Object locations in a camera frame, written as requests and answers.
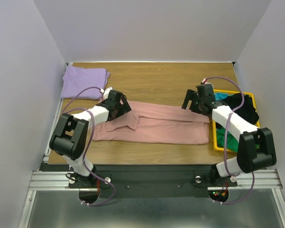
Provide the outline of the pink t-shirt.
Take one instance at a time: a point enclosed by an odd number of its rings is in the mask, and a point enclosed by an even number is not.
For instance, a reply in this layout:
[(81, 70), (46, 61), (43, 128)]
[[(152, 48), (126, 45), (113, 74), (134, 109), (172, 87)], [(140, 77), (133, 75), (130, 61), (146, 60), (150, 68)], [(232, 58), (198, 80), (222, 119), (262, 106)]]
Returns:
[(209, 118), (178, 106), (129, 101), (131, 111), (95, 126), (95, 141), (204, 145)]

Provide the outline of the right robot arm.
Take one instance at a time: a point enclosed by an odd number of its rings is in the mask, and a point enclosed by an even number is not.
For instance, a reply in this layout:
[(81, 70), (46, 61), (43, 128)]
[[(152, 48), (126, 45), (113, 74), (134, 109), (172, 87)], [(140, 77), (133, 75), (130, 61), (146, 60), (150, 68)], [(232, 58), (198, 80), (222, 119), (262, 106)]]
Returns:
[(238, 141), (236, 157), (212, 165), (209, 180), (220, 185), (233, 174), (251, 173), (276, 165), (273, 134), (244, 120), (226, 102), (216, 100), (213, 85), (200, 84), (187, 90), (182, 109), (211, 117)]

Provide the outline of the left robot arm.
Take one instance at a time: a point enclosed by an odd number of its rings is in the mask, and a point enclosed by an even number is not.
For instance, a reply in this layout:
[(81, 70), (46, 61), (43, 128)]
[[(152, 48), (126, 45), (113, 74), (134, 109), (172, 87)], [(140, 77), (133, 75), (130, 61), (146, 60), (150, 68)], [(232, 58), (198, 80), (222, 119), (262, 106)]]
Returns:
[(95, 175), (95, 166), (87, 159), (87, 148), (91, 143), (86, 141), (88, 131), (94, 132), (97, 124), (112, 121), (130, 112), (132, 109), (126, 96), (111, 87), (103, 90), (101, 102), (77, 114), (63, 113), (58, 119), (49, 141), (49, 148), (62, 156), (74, 174), (68, 174), (71, 184), (79, 183), (92, 187), (99, 179)]

